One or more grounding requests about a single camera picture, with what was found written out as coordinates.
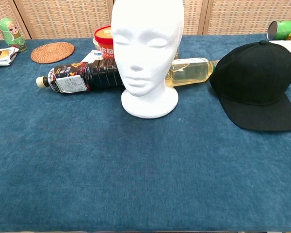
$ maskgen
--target cap brim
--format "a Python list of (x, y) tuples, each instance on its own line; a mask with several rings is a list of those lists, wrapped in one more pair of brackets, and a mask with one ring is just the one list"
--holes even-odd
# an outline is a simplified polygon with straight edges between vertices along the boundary
[(221, 105), (237, 126), (255, 131), (290, 131), (291, 103), (286, 95), (277, 103), (258, 106), (220, 97)]

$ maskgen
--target green nesting doll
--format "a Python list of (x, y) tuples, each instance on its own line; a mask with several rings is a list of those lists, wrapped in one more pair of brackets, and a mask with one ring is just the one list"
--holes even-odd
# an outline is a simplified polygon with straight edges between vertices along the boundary
[(3, 33), (5, 42), (10, 47), (19, 48), (18, 52), (23, 52), (27, 49), (25, 39), (20, 34), (17, 26), (10, 18), (3, 18), (0, 20), (0, 30)]

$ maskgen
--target soda can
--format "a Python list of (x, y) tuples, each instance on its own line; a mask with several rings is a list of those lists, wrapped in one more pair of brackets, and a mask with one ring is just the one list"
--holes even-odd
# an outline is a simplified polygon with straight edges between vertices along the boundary
[(0, 30), (3, 33), (5, 42), (10, 47), (16, 47), (18, 52), (23, 52), (27, 49), (25, 39), (20, 34), (16, 24), (10, 18), (3, 18), (0, 20)]
[(285, 40), (291, 33), (291, 21), (273, 21), (267, 30), (267, 39)]

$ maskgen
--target red cup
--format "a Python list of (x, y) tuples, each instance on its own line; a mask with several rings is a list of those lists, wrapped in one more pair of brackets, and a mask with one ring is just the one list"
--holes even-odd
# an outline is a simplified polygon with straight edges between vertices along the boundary
[(102, 57), (105, 59), (114, 58), (111, 26), (109, 25), (97, 29), (94, 33), (94, 37), (100, 46)]

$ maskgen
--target woven coaster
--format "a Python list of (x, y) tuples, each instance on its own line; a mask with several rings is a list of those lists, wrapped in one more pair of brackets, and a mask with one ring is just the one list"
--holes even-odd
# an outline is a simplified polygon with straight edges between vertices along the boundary
[(49, 43), (35, 48), (31, 53), (31, 59), (41, 64), (54, 63), (69, 57), (73, 51), (74, 46), (71, 43)]

